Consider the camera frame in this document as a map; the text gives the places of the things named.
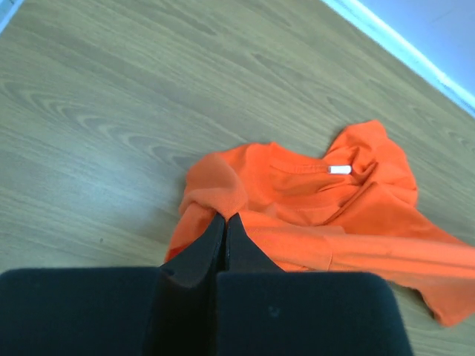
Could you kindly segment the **orange t shirt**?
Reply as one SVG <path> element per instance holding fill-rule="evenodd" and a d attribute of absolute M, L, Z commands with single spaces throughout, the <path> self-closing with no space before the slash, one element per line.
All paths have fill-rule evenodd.
<path fill-rule="evenodd" d="M 238 215 L 286 271 L 368 271 L 417 290 L 443 326 L 474 313 L 474 248 L 416 207 L 404 151 L 377 121 L 349 125 L 314 158 L 250 143 L 207 154 L 186 174 L 170 260 L 216 214 Z"/>

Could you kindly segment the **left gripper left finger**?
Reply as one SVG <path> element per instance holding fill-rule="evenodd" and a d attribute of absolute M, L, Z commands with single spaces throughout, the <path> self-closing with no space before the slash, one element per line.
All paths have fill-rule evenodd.
<path fill-rule="evenodd" d="M 226 221 L 216 214 L 206 230 L 176 257 L 160 266 L 160 272 L 173 283 L 194 288 L 214 274 L 220 260 Z"/>

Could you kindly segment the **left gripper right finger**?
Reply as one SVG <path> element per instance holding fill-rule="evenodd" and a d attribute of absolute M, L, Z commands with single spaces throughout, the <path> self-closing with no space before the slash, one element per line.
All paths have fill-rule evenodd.
<path fill-rule="evenodd" d="M 240 273 L 284 272 L 248 236 L 239 214 L 226 227 L 225 269 Z"/>

